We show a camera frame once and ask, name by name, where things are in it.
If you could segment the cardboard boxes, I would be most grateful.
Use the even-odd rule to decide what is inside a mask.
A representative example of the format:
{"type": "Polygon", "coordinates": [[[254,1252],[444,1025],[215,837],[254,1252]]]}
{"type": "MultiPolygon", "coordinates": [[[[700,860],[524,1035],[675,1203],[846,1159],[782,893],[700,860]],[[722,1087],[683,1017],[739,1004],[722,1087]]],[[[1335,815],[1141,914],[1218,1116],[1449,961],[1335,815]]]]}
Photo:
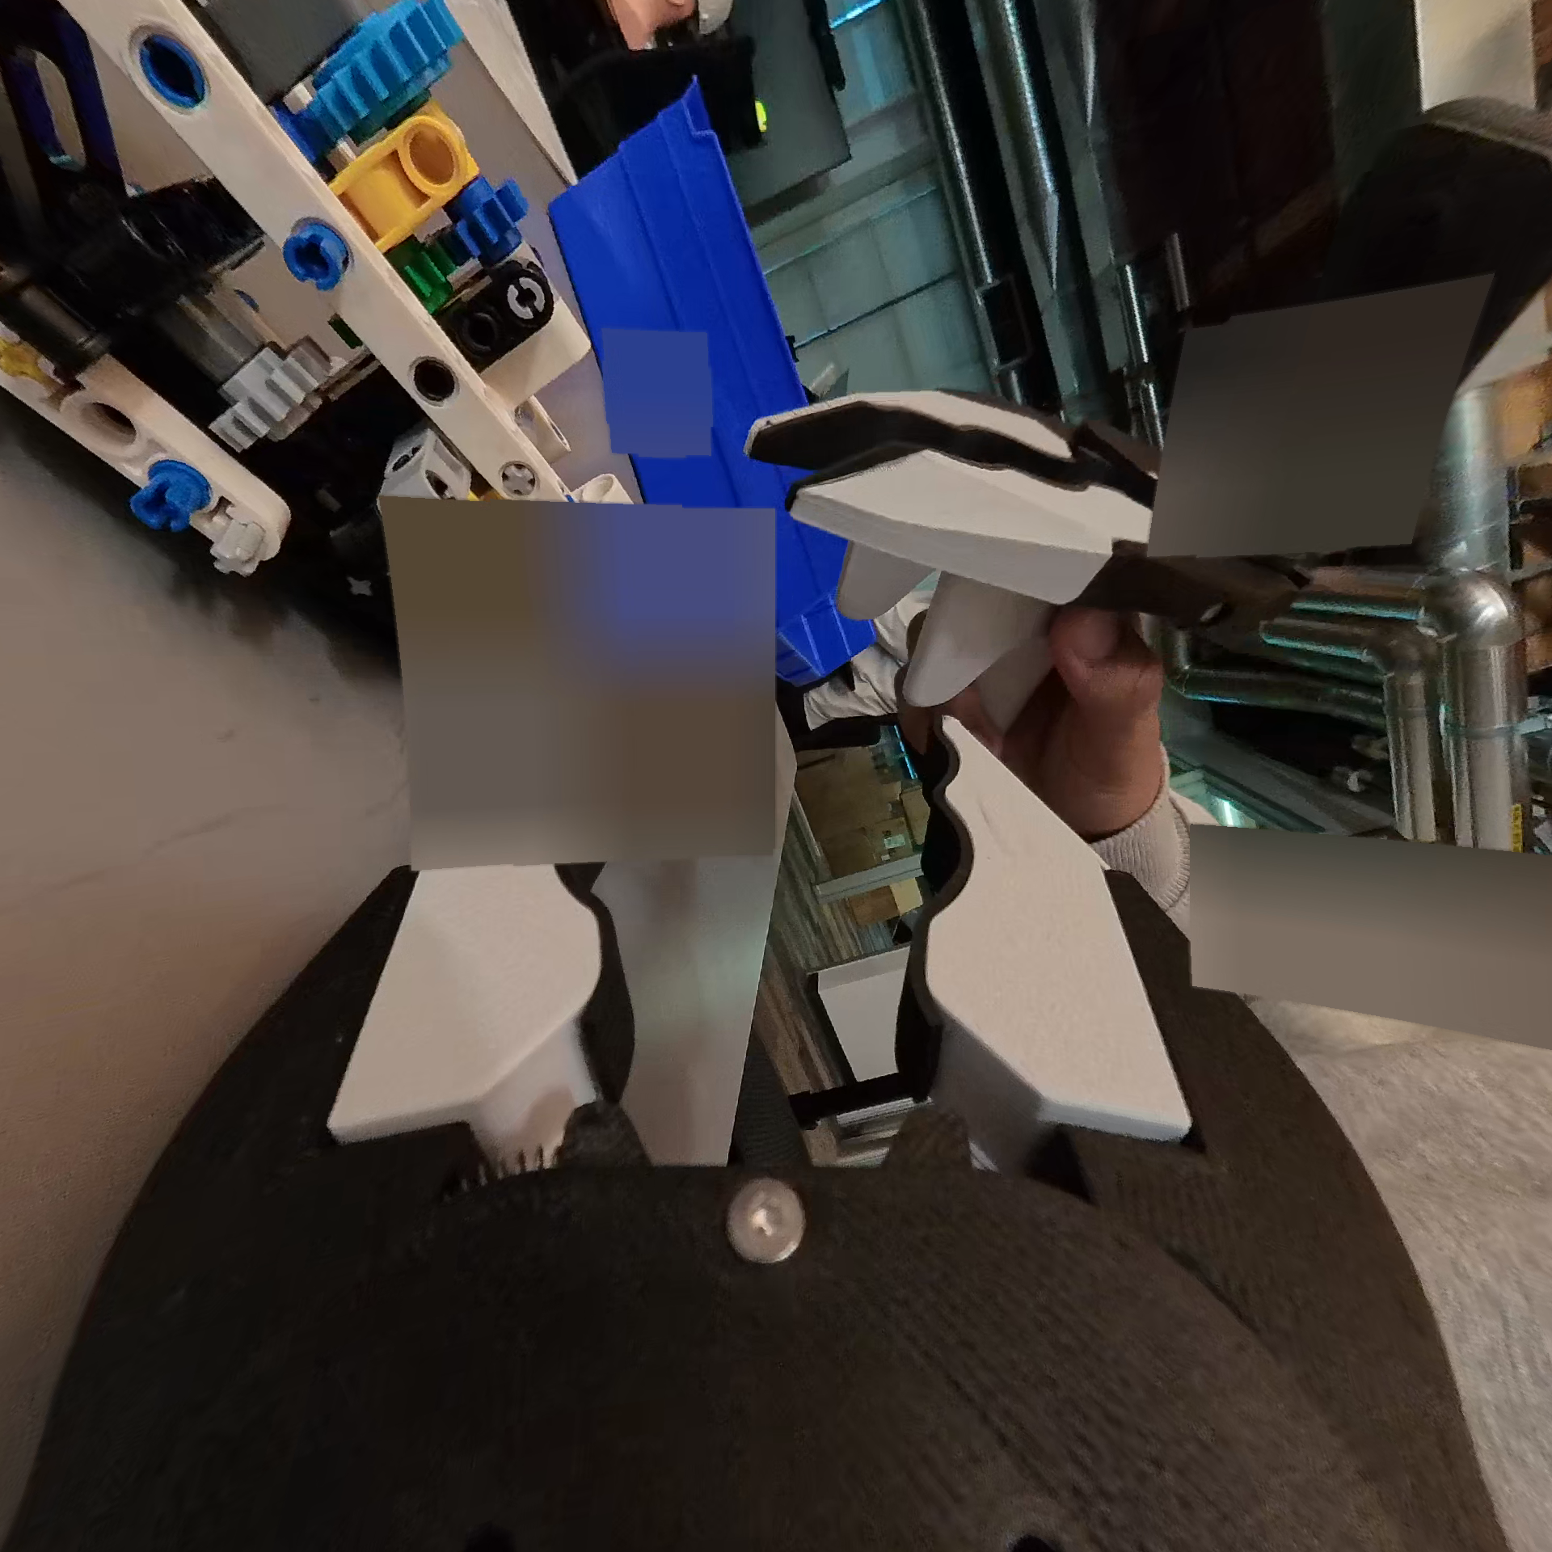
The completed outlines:
{"type": "Polygon", "coordinates": [[[877,748],[832,748],[799,757],[795,796],[828,881],[848,893],[828,899],[859,930],[894,932],[922,907],[925,804],[918,784],[877,748]]]}

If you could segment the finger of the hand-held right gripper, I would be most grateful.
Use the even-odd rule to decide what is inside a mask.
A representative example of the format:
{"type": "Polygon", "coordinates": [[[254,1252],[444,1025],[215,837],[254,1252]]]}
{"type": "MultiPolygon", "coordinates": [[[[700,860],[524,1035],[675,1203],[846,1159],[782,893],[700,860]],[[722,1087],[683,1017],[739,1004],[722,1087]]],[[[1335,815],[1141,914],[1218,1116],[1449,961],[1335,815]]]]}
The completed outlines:
{"type": "Polygon", "coordinates": [[[1114,490],[914,453],[799,486],[792,517],[850,544],[836,606],[875,620],[931,573],[1048,604],[1073,602],[1119,540],[1147,544],[1152,513],[1114,490]]]}
{"type": "Polygon", "coordinates": [[[986,472],[1083,488],[1067,427],[1036,410],[972,393],[859,393],[757,422],[745,455],[803,472],[803,486],[939,455],[986,472]]]}

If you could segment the person's right hand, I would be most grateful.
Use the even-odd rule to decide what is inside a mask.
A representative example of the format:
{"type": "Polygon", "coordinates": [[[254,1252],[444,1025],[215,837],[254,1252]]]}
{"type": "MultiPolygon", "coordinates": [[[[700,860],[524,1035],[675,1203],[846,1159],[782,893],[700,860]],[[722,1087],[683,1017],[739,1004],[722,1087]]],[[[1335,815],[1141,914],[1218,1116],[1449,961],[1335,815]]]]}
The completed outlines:
{"type": "Polygon", "coordinates": [[[1083,841],[1141,821],[1166,786],[1162,670],[1129,618],[1065,606],[1048,635],[1051,670],[997,730],[978,689],[945,709],[1083,841]]]}

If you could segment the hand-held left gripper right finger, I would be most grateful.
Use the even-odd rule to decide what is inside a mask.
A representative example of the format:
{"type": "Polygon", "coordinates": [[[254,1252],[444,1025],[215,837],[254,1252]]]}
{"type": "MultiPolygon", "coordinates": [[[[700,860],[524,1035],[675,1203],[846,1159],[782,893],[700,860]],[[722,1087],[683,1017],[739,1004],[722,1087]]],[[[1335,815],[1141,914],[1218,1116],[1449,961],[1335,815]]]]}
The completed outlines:
{"type": "Polygon", "coordinates": [[[1003,1174],[1059,1126],[1183,1141],[1193,1118],[1100,858],[960,722],[941,738],[962,850],[912,971],[941,1031],[929,1099],[1003,1174]]]}

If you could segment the silver ventilation duct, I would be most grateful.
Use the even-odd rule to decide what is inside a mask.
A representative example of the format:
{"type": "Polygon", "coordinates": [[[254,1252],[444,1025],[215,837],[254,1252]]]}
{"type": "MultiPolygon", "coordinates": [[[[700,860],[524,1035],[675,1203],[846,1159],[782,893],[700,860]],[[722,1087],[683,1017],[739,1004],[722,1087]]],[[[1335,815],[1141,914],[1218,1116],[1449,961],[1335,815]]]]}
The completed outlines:
{"type": "Polygon", "coordinates": [[[1222,823],[1533,850],[1548,819],[1548,356],[1469,387],[1407,552],[1294,569],[1261,625],[1148,635],[1222,823]]]}

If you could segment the lego helicopter model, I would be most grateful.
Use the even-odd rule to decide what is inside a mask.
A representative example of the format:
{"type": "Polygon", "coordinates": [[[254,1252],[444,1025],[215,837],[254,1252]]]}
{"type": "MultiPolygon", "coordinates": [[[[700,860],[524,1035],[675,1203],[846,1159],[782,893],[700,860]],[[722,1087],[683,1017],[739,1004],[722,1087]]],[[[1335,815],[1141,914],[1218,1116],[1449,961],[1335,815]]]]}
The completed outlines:
{"type": "Polygon", "coordinates": [[[537,82],[508,5],[4,5],[4,393],[374,614],[380,493],[640,501],[537,82]]]}

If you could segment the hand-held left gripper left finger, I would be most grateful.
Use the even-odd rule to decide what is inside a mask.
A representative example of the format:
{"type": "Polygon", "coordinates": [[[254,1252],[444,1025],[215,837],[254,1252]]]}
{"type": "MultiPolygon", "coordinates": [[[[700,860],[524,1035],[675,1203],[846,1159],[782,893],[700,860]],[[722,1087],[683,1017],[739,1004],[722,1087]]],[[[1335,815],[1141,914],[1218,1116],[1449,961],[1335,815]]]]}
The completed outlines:
{"type": "Polygon", "coordinates": [[[485,1155],[557,1155],[625,1097],[634,1019],[599,866],[417,874],[328,1118],[338,1143],[466,1124],[485,1155]]]}

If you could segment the blue plastic bin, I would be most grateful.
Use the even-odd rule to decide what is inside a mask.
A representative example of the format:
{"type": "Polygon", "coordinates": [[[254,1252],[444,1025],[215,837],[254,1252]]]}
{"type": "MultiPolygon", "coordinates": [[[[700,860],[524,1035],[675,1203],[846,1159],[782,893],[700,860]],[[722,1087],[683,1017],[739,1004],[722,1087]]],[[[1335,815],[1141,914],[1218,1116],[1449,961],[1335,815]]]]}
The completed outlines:
{"type": "Polygon", "coordinates": [[[745,457],[755,422],[809,406],[698,84],[551,202],[553,233],[603,373],[609,330],[702,334],[708,453],[632,453],[648,503],[774,509],[774,670],[807,687],[873,645],[834,608],[844,542],[795,524],[797,470],[745,457]]]}

